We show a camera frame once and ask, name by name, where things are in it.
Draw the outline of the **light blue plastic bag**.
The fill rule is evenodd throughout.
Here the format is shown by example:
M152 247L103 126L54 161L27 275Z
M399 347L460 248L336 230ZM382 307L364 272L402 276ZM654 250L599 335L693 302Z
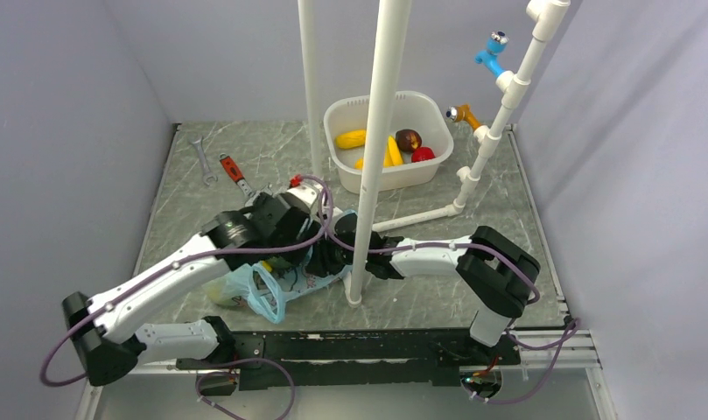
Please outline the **light blue plastic bag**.
M296 268L272 273L261 265L261 261L270 255L225 255L230 272L217 278L224 277L238 290L242 290L245 306L253 312L271 323L279 324L284 320L286 305L290 301L321 290L351 272L352 268L345 268L339 275L320 277L306 274L305 263L311 253L312 248Z

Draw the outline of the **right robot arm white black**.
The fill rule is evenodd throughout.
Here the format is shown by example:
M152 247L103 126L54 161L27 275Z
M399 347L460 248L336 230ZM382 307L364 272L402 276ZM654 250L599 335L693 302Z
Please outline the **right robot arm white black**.
M371 233L365 269L382 280L415 276L459 277L481 302L465 339L468 358L495 356L509 325L538 300L540 262L492 227L466 236L418 241Z

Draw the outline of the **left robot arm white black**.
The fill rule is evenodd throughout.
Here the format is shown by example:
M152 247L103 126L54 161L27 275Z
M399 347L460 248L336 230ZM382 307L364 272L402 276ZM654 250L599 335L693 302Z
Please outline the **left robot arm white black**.
M69 339L93 386L115 382L135 367L192 359L220 368L237 352L218 316L179 324L148 319L192 289L218 283L270 319L282 317L281 277L299 275L319 242L314 218L319 191L308 185L260 194L241 210L219 213L186 244L155 266L111 290L75 292L62 303Z

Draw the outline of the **green netted fake melon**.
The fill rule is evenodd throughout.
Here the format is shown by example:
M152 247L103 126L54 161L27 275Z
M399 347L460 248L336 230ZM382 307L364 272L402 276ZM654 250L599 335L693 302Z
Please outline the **green netted fake melon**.
M286 270L292 270L297 267L297 263L294 259L289 259L286 255L274 255L265 260L265 262L271 267L274 272L282 272Z

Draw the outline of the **yellow fake banana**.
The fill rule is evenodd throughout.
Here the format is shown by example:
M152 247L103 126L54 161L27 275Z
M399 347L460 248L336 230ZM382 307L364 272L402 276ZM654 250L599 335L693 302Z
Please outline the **yellow fake banana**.
M389 136L387 141L387 146L384 154L383 165L385 168L392 166L403 165L404 160L401 151L396 145L396 140L394 137Z

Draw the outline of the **red fake apple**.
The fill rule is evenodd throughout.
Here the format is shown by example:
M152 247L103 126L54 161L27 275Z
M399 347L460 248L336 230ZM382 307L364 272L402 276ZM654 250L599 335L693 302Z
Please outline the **red fake apple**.
M419 163L432 160L435 157L435 152L430 147L421 146L412 152L410 161L412 163Z

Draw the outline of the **dark brown fake fruit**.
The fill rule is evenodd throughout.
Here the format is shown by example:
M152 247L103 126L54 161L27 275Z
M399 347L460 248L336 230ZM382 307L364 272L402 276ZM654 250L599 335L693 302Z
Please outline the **dark brown fake fruit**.
M422 137L413 129L401 129L395 134L396 145L402 152L413 153L422 146Z

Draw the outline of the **silver open-end wrench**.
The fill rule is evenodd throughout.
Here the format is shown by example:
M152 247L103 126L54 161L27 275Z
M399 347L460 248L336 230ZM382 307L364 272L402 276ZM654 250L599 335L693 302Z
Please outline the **silver open-end wrench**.
M202 170L202 182L205 186L212 186L218 181L218 177L213 173L203 147L204 137L200 136L189 141L189 144L195 149L200 167Z

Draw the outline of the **white plastic basket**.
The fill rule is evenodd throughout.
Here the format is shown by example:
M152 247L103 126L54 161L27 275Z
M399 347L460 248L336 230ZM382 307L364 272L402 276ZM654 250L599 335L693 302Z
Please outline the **white plastic basket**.
M358 193L364 163L364 142L368 122L367 95L343 99L324 115L326 141L340 182ZM381 191L421 185L435 176L453 151L452 135L437 103L415 91L396 94L388 128Z

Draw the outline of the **orange toy faucet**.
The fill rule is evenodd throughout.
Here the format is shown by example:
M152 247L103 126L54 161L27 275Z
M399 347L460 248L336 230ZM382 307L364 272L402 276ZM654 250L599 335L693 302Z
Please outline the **orange toy faucet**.
M449 107L445 111L445 118L454 123L467 123L472 130L477 130L482 126L467 103Z

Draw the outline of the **blue toy faucet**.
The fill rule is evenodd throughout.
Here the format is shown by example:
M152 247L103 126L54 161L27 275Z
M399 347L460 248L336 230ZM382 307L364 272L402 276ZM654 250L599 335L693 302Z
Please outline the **blue toy faucet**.
M476 54L475 63L483 65L495 78L498 78L505 72L498 58L507 45L508 36L503 31L493 31L487 40L486 47Z

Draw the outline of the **red handled adjustable wrench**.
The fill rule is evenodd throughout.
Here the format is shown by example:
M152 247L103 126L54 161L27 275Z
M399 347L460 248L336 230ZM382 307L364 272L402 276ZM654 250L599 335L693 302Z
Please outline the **red handled adjustable wrench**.
M263 188L254 188L248 180L246 180L240 167L237 163L226 153L221 153L219 155L219 161L225 171L225 173L232 179L232 181L242 190L245 195L245 205L247 207L254 204L255 200L262 194L266 193L271 195L272 191L270 185L264 186Z

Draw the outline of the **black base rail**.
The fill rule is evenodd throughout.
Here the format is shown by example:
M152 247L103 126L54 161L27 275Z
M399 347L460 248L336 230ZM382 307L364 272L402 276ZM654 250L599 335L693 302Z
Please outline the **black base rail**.
M239 389L429 383L457 386L462 375L517 366L519 351L502 338L473 340L466 328L234 332Z

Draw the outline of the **white PVC pipe frame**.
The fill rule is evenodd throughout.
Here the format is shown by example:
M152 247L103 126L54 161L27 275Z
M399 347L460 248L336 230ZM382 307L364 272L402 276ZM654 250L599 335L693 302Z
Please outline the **white PVC pipe frame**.
M485 129L476 128L473 137L479 144L478 156L473 165L460 178L461 189L452 204L416 213L383 223L384 228L401 228L425 221L433 221L460 214L467 199L474 192L480 176L494 155L502 131L529 90L529 86L542 58L546 46L557 33L558 28L570 9L568 1L530 1L526 13L534 22L532 40L529 43L521 65L516 72L505 70L498 73L495 85L501 90L501 106L493 122ZM359 226L354 245L354 268L345 280L345 296L352 307L361 305L361 290L364 274L365 255L369 235L375 228L375 205L380 190L383 171L383 157L387 146L387 128L391 123L396 101L396 85L401 73L404 45L408 30L412 3L410 1L381 1L379 3L375 32L374 61L369 92L367 119L367 142L364 157L372 163L365 167L360 188ZM321 173L321 146L319 124L315 118L317 106L317 65L312 2L298 2L299 29L302 43L302 59L305 78L305 100L308 116L308 133L311 144L313 172Z

